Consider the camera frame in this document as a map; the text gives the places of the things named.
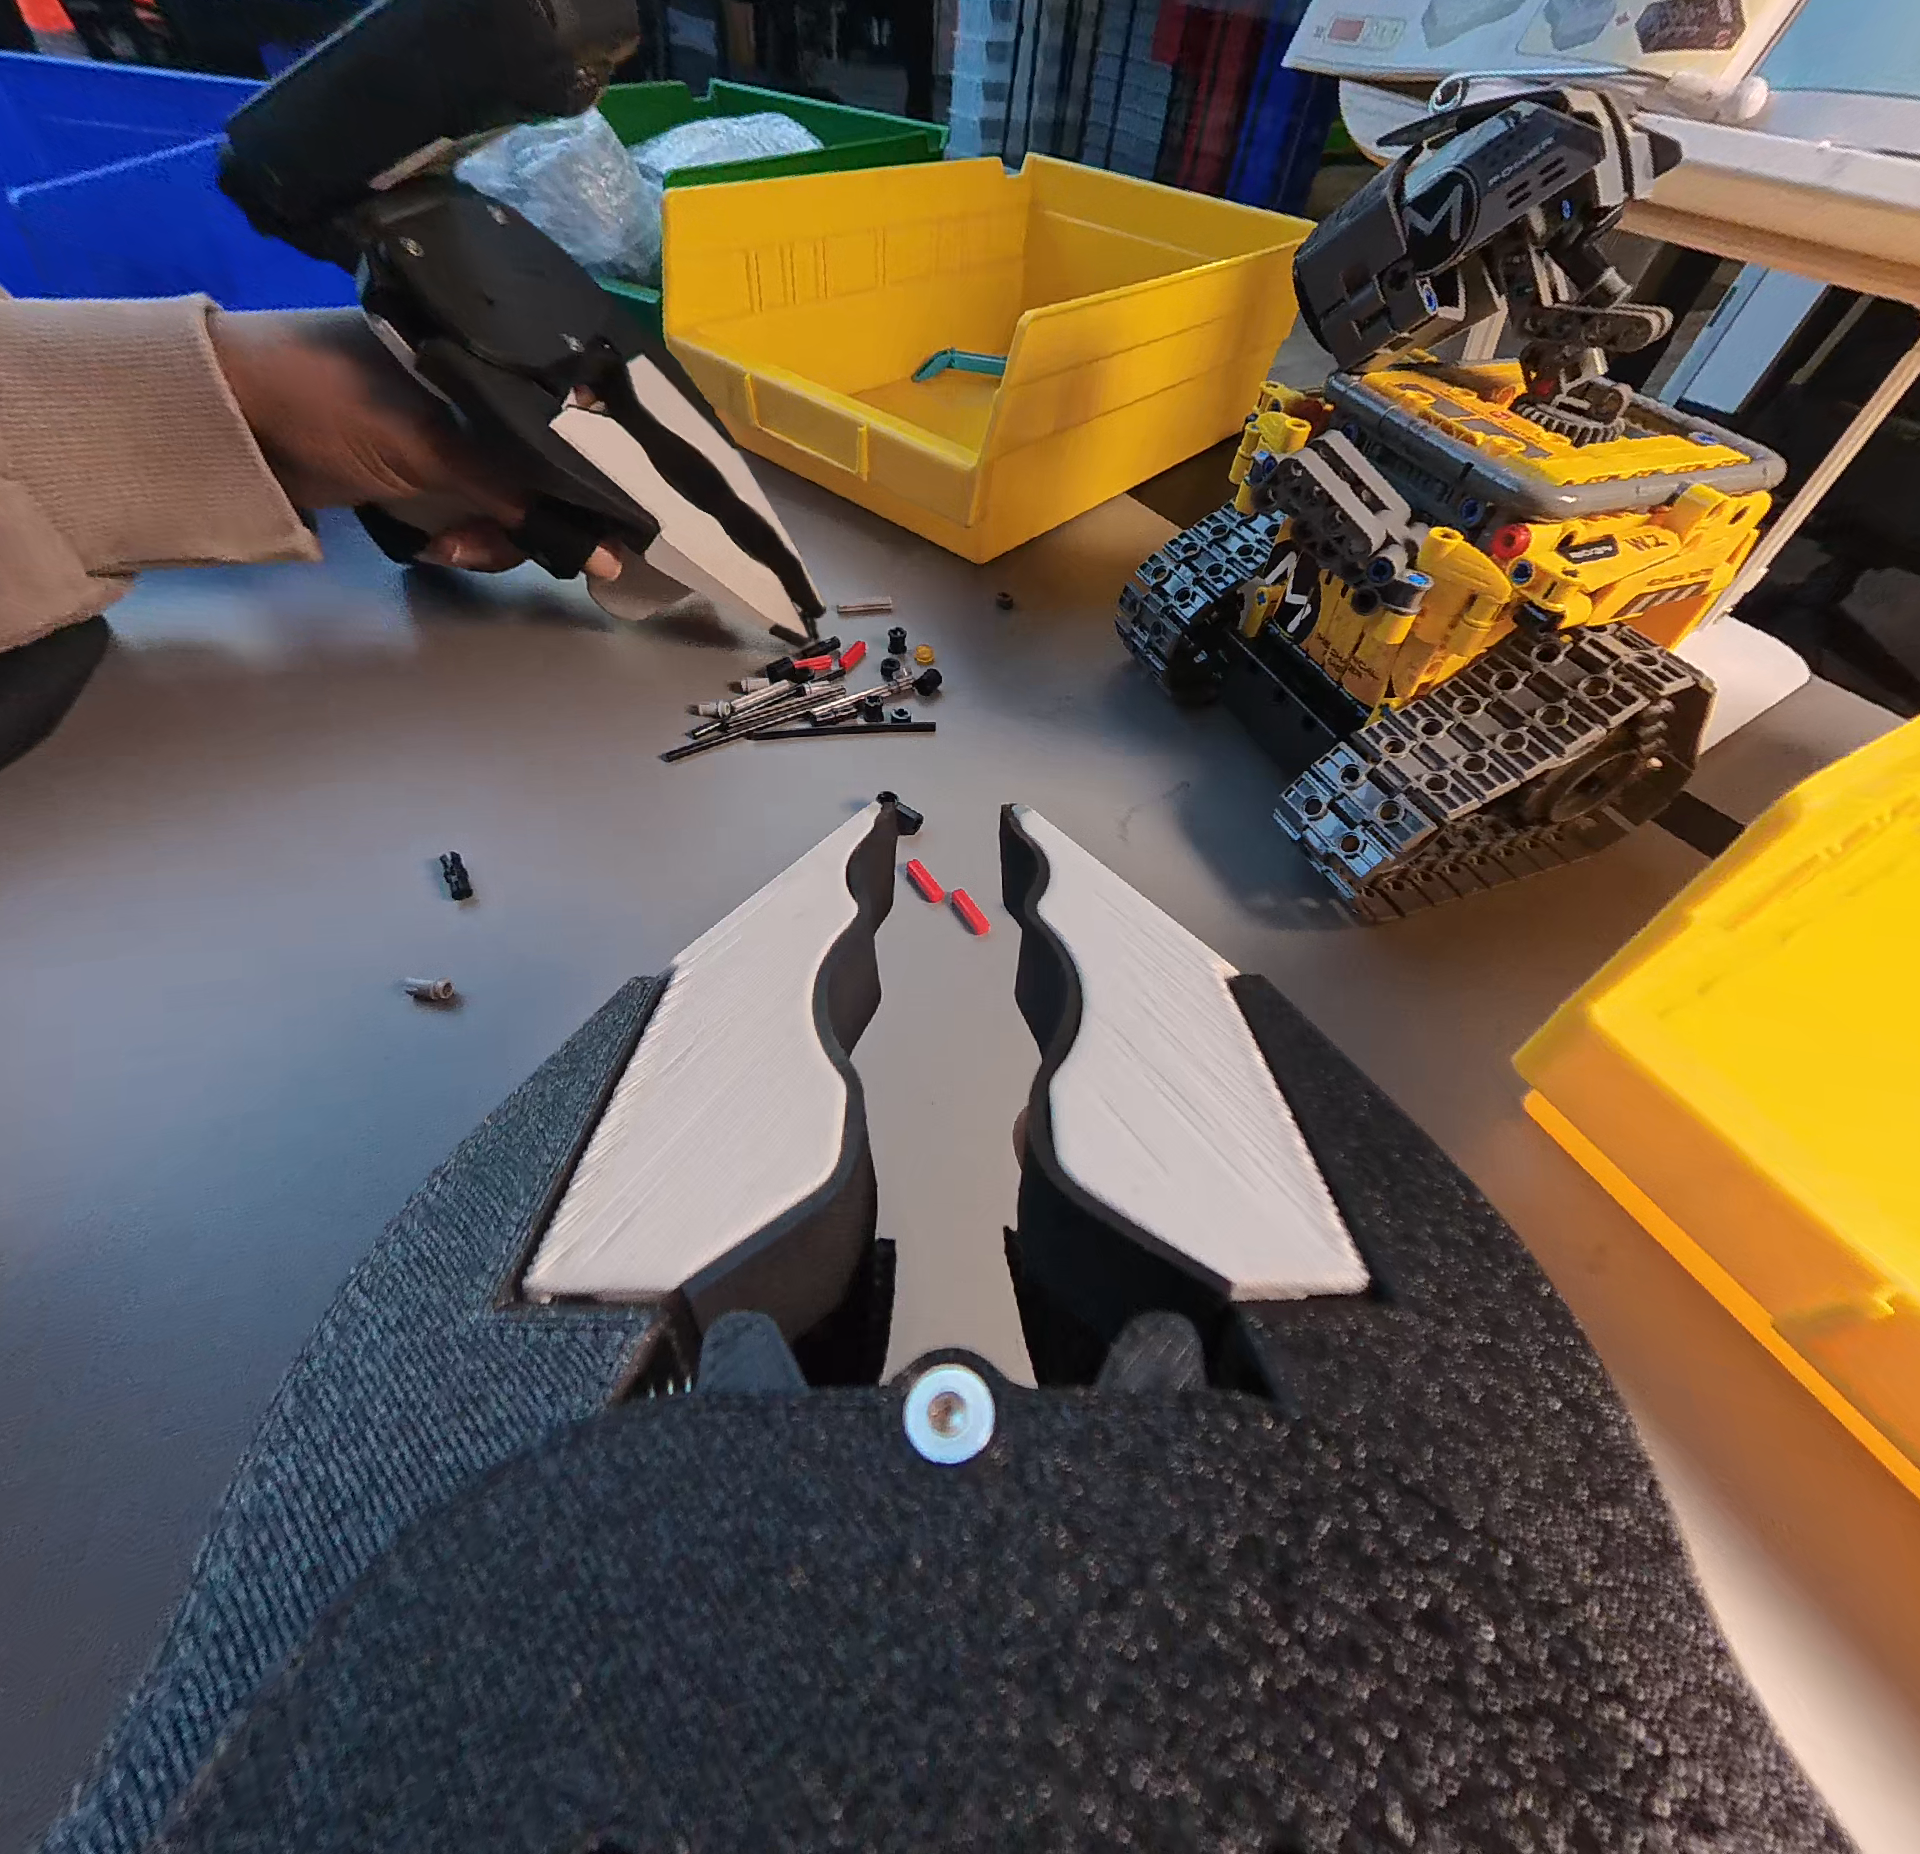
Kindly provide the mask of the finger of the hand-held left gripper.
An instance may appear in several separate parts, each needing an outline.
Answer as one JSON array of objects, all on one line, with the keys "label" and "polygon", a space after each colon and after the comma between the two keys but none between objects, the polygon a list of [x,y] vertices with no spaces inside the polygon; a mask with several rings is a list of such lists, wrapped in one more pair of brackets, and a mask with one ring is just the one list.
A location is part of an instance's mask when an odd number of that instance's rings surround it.
[{"label": "finger of the hand-held left gripper", "polygon": [[655,526],[641,551],[672,581],[760,624],[816,624],[823,599],[800,548],[712,409],[660,354],[618,381],[618,483]]},{"label": "finger of the hand-held left gripper", "polygon": [[673,414],[667,440],[691,441],[713,466],[719,495],[684,495],[611,414],[563,407],[554,440],[609,480],[659,530],[620,548],[620,577],[590,579],[596,605],[636,622],[689,594],[753,617],[785,643],[814,635],[814,585],[747,459],[698,414]]}]

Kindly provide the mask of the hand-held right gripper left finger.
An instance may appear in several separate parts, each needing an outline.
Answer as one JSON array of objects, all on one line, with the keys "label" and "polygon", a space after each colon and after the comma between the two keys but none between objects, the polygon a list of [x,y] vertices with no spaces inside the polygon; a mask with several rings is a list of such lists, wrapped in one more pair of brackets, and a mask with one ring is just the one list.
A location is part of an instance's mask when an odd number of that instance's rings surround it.
[{"label": "hand-held right gripper left finger", "polygon": [[668,967],[523,1272],[534,1302],[841,1302],[874,1239],[853,1051],[896,899],[870,802]]}]

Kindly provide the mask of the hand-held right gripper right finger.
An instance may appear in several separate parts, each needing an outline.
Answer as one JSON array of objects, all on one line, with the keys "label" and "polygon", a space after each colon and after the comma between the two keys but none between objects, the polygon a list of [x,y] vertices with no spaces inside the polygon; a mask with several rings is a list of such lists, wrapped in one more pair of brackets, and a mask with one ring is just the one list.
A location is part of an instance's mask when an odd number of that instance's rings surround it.
[{"label": "hand-held right gripper right finger", "polygon": [[1000,812],[1015,997],[1041,1053],[1029,1155],[1069,1206],[1228,1301],[1368,1273],[1237,997],[1237,967],[1037,811]]}]

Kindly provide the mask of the yellow storage bin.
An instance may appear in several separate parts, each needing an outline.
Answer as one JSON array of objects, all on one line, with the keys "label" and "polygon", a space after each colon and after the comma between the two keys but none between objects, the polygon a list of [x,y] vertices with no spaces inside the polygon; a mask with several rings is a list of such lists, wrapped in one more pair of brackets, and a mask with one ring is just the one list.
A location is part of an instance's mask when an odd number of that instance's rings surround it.
[{"label": "yellow storage bin", "polygon": [[1525,1111],[1919,1483],[1919,724],[1794,786],[1514,1054]]},{"label": "yellow storage bin", "polygon": [[[665,335],[740,449],[982,564],[1239,431],[1313,223],[1030,154],[665,197]],[[911,379],[947,346],[1005,378]]]}]

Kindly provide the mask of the blue storage bin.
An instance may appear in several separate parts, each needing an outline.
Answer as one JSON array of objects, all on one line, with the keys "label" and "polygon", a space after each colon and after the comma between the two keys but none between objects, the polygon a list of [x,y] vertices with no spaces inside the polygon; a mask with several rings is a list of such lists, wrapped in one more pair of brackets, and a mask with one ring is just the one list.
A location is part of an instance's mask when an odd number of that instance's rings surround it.
[{"label": "blue storage bin", "polygon": [[5,54],[5,292],[354,307],[347,272],[254,235],[216,185],[226,122],[254,90],[230,76]]}]

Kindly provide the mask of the yellow tracked toy robot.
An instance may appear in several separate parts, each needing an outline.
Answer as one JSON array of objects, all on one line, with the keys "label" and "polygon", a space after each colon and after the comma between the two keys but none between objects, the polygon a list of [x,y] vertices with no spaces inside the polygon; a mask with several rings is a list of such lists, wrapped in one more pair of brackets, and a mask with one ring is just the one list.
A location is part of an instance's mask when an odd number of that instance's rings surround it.
[{"label": "yellow tracked toy robot", "polygon": [[1233,496],[1118,637],[1297,763],[1276,822],[1367,923],[1589,858],[1663,812],[1716,680],[1678,653],[1784,459],[1610,374],[1673,316],[1602,241],[1681,156],[1596,86],[1425,115],[1292,260],[1324,385],[1270,381]]}]

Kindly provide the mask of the person's left forearm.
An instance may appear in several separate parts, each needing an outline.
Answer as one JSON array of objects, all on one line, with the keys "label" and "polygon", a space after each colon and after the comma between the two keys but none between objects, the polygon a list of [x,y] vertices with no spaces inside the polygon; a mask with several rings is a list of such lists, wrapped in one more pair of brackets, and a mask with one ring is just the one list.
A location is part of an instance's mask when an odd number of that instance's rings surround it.
[{"label": "person's left forearm", "polygon": [[2,300],[2,649],[156,568],[316,563],[214,356],[208,299]]}]

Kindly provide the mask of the person's left hand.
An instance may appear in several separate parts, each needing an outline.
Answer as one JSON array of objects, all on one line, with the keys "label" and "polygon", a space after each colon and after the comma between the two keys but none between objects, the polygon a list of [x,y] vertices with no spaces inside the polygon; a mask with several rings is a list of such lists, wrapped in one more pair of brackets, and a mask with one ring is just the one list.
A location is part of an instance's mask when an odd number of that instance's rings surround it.
[{"label": "person's left hand", "polygon": [[531,486],[347,308],[218,308],[208,323],[232,400],[300,512],[377,506],[422,527],[427,564],[506,571]]}]

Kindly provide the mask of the clear plastic bags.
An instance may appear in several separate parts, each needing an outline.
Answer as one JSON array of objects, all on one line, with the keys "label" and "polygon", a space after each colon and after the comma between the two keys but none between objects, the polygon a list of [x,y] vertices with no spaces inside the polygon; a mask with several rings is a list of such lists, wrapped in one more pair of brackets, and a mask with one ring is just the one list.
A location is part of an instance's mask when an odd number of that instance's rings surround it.
[{"label": "clear plastic bags", "polygon": [[520,210],[600,281],[660,287],[672,173],[766,161],[823,142],[780,112],[698,116],[625,146],[600,112],[525,123],[457,164],[457,178]]}]

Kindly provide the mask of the green storage bin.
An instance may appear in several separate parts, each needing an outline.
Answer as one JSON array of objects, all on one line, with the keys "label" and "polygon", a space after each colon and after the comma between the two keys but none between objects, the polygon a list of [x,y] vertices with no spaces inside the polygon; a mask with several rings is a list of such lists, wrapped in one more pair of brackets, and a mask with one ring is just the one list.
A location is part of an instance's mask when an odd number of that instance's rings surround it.
[{"label": "green storage bin", "polygon": [[950,144],[932,119],[724,78],[613,86],[599,112],[662,191],[938,161]]}]

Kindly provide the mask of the building instruction booklet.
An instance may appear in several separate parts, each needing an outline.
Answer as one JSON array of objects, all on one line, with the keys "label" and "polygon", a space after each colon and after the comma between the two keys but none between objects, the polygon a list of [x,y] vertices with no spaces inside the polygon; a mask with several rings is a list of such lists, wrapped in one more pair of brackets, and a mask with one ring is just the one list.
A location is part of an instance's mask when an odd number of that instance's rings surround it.
[{"label": "building instruction booklet", "polygon": [[1312,0],[1288,66],[1344,78],[1611,66],[1738,82],[1803,0]]}]

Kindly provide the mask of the white book stand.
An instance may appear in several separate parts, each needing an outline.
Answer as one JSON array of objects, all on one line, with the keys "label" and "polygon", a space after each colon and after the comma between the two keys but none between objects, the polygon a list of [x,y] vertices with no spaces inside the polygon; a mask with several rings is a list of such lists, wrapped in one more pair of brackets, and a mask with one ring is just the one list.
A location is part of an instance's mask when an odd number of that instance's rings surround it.
[{"label": "white book stand", "polygon": [[[1755,119],[1732,119],[1736,99],[1688,76],[1644,76],[1610,66],[1452,72],[1435,90],[1386,76],[1340,83],[1340,112],[1361,152],[1386,161],[1399,130],[1467,109],[1537,98],[1547,88],[1608,94],[1646,133],[1680,148],[1680,165],[1627,208],[1633,235],[1680,249],[1723,255],[1808,283],[1852,290],[1861,300],[1919,303],[1919,173],[1914,154],[1844,140],[1774,134]],[[1732,617],[1772,570],[1824,498],[1915,387],[1915,346],[1891,366],[1801,491],[1769,524],[1684,653],[1716,683],[1705,749],[1779,706],[1809,677],[1801,655]]]}]

